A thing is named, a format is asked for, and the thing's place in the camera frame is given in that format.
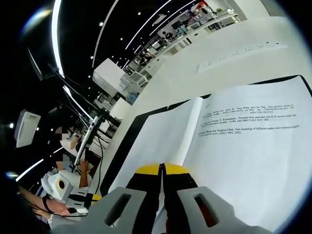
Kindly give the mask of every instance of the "cable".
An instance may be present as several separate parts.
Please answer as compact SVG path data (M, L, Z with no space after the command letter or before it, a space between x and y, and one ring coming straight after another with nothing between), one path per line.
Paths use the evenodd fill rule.
M100 139L99 139L99 135L97 135L97 138L98 138L98 140L99 140L99 144L101 145L102 159L101 159L101 163L100 163L100 166L99 166L99 175L98 175L97 190L96 190L96 192L95 192L95 193L97 193L97 192L98 192L99 182L100 182L100 180L101 180L101 168L102 168L102 162L103 162L103 158L104 158L104 153L103 153L103 149L102 149L102 143L101 143L101 141L100 141Z
M83 87L81 84L78 84L77 82L73 81L72 79L70 79L67 75L63 74L63 75L59 75L59 74L51 74L51 75L46 75L44 78L48 79L50 77L54 77L54 76L65 76L67 79L69 79L71 82Z
M65 93L65 95L66 95L66 97L67 97L67 99L68 99L68 101L69 101L69 104L71 104L71 106L72 106L72 108L73 108L74 110L73 110L72 108L70 108L70 106L68 106L69 109L71 109L76 115L78 115L80 121L84 124L84 126L86 126L87 128L89 128L88 124L86 124L86 123L81 119L81 118L84 118L84 117L79 113L79 111L78 111L78 110L73 106L73 104L71 103L70 99L68 98L68 94Z
M105 143L109 144L111 143L110 141L106 141L104 138L102 138L101 136L98 135L99 138L101 138Z
M59 75L59 74L53 74L53 75L50 75L50 76L48 76L48 77L45 77L45 78L49 78L49 77L58 77L58 78L60 78L60 76L61 75ZM95 111L96 112L98 112L98 113L100 113L100 109L99 109L99 107L94 103L94 101L89 101L89 100L87 100L83 95L81 95L80 93L78 93L74 88L72 88L68 83L67 83L67 81L65 80L65 79L62 79L62 78L60 78L61 80L62 80L62 82L64 82L67 86L69 86L71 89L72 89L72 91L73 92L75 92L76 94L78 94L80 97L82 97L82 99L84 99L88 104L90 104L94 109L95 109Z

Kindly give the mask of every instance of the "white table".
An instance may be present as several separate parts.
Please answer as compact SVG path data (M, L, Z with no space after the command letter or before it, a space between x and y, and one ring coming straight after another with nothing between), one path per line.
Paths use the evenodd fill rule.
M163 51L161 51L156 57L155 59L159 56L159 55L163 55L163 54L167 54L168 52L171 53L170 51L175 48L176 50L180 51L182 50L183 48L181 48L181 46L179 45L181 42L183 42L184 40L186 40L187 37L193 37L195 34L198 34L201 30L204 30L205 28L207 28L208 26L211 26L215 23L218 23L218 22L221 22L223 20L226 20L226 19L229 19L229 18L232 18L232 17L237 17L237 14L236 13L231 13L231 14L226 14L224 16L220 16L210 22L207 22L205 24L203 24L202 26L200 26L199 28L191 31L190 33L188 33L187 35L185 36L182 36L182 37L179 37L177 40L175 40L172 44L170 44L167 48L165 48Z
M224 88L297 74L305 77L312 87L309 49L299 35L286 18L250 19L218 30L170 57L145 87L115 133L106 151L100 180L103 180L133 120L140 114ZM234 59L202 73L196 72L201 62L242 46L266 41L284 43L287 47ZM97 183L98 171L92 181L91 192ZM298 196L292 197L292 200L298 199ZM262 221L262 226L275 230L288 216L289 209L291 207L287 204L281 209L273 209L270 216Z
M181 36L176 39L173 43L171 43L168 47L158 52L155 58L153 58L142 70L147 71L151 76L154 76L161 66L165 63L165 61L176 54L177 52L184 49L186 46L190 45L190 43L186 40L188 38L191 42L196 42L198 39L201 39L205 36L208 36L211 32L208 29L208 26L213 25L214 23L221 22L223 20L235 18L237 21L237 14L230 13L223 16L220 16L204 25L200 26L199 28L189 32L187 35Z

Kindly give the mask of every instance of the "white paper sheet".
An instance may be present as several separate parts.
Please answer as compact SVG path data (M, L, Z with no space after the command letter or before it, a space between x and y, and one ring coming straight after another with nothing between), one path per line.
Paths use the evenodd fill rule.
M202 98L148 117L109 191L126 187L139 167L170 162L182 165L192 141Z
M183 166L239 219L275 231L309 185L311 150L312 98L297 77L204 100Z

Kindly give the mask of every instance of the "black ceiling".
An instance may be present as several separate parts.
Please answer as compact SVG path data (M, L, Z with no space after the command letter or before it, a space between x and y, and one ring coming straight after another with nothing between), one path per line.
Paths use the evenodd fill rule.
M111 58L114 62L121 58L119 65L122 66L128 59L132 60L135 56L133 48L136 49L143 41L147 43L150 40L149 34L154 30L152 23L157 19L158 14L169 16L191 0L172 0L149 21L129 48L125 50L139 28L166 1L120 0L104 28L94 67L96 68L106 58L112 56L114 56ZM63 0L60 7L58 43L64 73L79 83L80 86L74 83L72 85L86 98L92 100L96 98L100 89L88 78L93 73L90 56L94 54L101 30L99 23L105 20L113 2L114 0L78 2ZM53 4L54 1L51 0L18 0L7 1L4 6L5 12L10 14L10 18L2 19L3 31L6 33L2 36L5 60L1 82L1 127L5 129L10 122L16 122L23 109L42 116L39 124L40 131L35 134L32 146L20 149L18 151L20 153L15 154L17 164L12 165L11 169L18 173L28 168L33 162L49 156L49 152L53 150L46 149L46 142L53 137L50 128L57 127L55 125L59 123L50 122L47 113L56 105L67 102L61 83L56 78L40 82L27 55L27 48L29 48L42 73L44 75L51 73L48 64L55 65L51 40L52 14L43 18L43 21L29 32L24 33L23 31L24 25L36 11L42 7L52 10ZM68 116L63 116L64 121L69 120L72 114L67 113L66 115ZM9 131L9 135L12 137L14 130ZM13 148L15 141L12 138L8 138L7 141Z

